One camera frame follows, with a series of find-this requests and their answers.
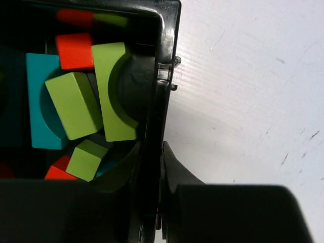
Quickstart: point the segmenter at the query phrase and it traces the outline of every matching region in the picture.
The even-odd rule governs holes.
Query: teal block
[[[23,145],[25,80],[25,54],[0,45],[0,147]]]
[[[105,163],[101,163],[101,165],[98,168],[96,177],[99,177],[99,176],[105,174],[106,172],[108,172],[112,168],[114,168],[116,165],[117,165],[117,162],[115,162],[115,161],[108,161]]]
[[[57,55],[26,54],[31,141],[34,148],[62,149],[69,140],[45,81],[63,75]]]

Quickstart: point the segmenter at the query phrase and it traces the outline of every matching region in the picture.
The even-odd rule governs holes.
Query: green cube
[[[91,181],[107,152],[107,148],[86,139],[75,148],[66,172],[85,181]]]
[[[100,108],[85,73],[68,73],[45,84],[68,139],[75,140],[103,128]]]

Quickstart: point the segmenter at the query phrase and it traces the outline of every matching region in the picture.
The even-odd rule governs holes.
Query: white surface
[[[324,242],[324,1],[182,7],[165,140],[204,182],[287,186]]]

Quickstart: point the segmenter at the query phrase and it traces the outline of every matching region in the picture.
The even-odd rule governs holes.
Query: green arch block
[[[136,139],[138,123],[125,113],[117,97],[118,74],[130,53],[124,43],[111,43],[92,46],[92,54],[106,140]]]

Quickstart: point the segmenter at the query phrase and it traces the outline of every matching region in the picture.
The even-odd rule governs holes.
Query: toy block
[[[3,162],[0,162],[0,179],[15,178],[11,168]]]
[[[107,161],[105,163],[102,163],[99,166],[99,169],[96,173],[96,177],[99,177],[103,174],[105,174],[106,172],[110,171],[112,168],[114,168],[117,165],[117,162],[115,161]]]
[[[60,22],[84,29],[90,29],[93,23],[93,13],[75,9],[59,9],[56,12],[56,17]]]
[[[91,181],[107,151],[107,148],[86,139],[75,148],[66,172]]]
[[[62,69],[93,68],[92,44],[89,33],[56,36],[56,46]]]
[[[0,46],[0,147],[22,146],[25,54]]]
[[[77,180],[78,178],[65,172],[70,157],[63,156],[56,161],[49,169],[45,176],[45,180]]]
[[[103,128],[100,109],[85,73],[71,72],[45,82],[68,139]]]
[[[34,148],[62,149],[65,134],[45,81],[62,75],[57,55],[26,54],[31,141]]]
[[[106,14],[106,13],[99,13],[93,16],[95,21],[99,21],[105,24],[112,24],[118,27],[125,28],[128,22],[128,19],[123,16],[119,16],[116,14]]]
[[[118,73],[130,54],[124,43],[95,45],[92,53],[106,140],[134,140],[138,123],[125,113],[117,97]]]

